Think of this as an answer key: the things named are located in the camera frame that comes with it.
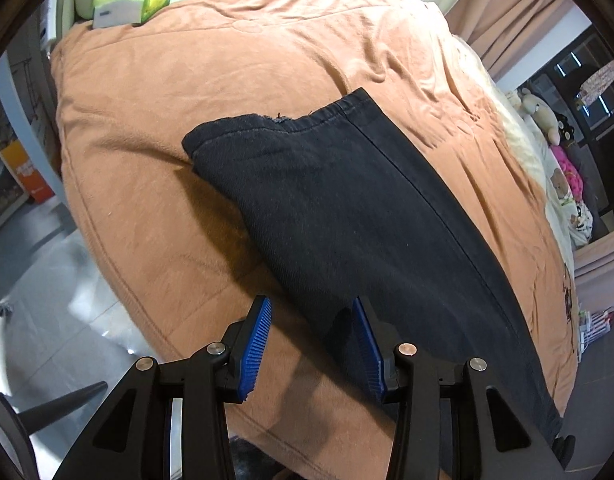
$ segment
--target bed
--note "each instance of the bed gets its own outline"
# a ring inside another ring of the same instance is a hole
[[[274,325],[230,431],[308,479],[383,478],[394,424],[347,384],[181,147],[197,124],[297,118],[365,88],[497,256],[563,413],[578,356],[567,219],[535,135],[435,4],[185,0],[141,27],[75,26],[52,55],[62,175],[101,272],[168,360],[220,338],[254,295]],[[572,297],[568,310],[565,297]]]

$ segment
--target metal screw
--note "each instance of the metal screw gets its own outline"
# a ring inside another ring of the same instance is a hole
[[[136,361],[136,368],[141,372],[149,370],[153,366],[153,359],[151,357],[141,357]]]
[[[227,347],[223,343],[221,343],[220,341],[218,341],[217,343],[211,343],[211,344],[207,345],[207,352],[209,354],[211,354],[211,355],[220,355],[226,349],[227,349]]]
[[[398,352],[400,352],[402,355],[415,355],[416,352],[418,352],[418,348],[416,348],[416,345],[412,345],[411,343],[402,343],[398,347]]]
[[[471,366],[477,372],[484,372],[487,369],[487,362],[480,357],[474,357],[471,361],[469,361],[469,366]]]

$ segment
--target chair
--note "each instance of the chair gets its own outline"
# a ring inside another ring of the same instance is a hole
[[[16,413],[0,392],[0,431],[9,440],[20,467],[19,470],[0,441],[0,480],[39,480],[29,435],[69,415],[106,389],[107,383],[100,381],[21,413]]]

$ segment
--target stuffed animal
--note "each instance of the stuffed animal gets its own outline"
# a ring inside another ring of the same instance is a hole
[[[558,119],[555,113],[545,101],[533,95],[526,88],[522,89],[522,108],[528,113],[547,140],[553,145],[560,144],[560,133],[558,132]]]

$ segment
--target folded black jeans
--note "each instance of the folded black jeans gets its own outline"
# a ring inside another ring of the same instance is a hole
[[[485,359],[552,442],[561,418],[502,267],[365,90],[296,120],[201,124],[183,147],[196,173],[238,204],[267,265],[351,381],[366,390],[349,316],[364,295],[431,355]]]

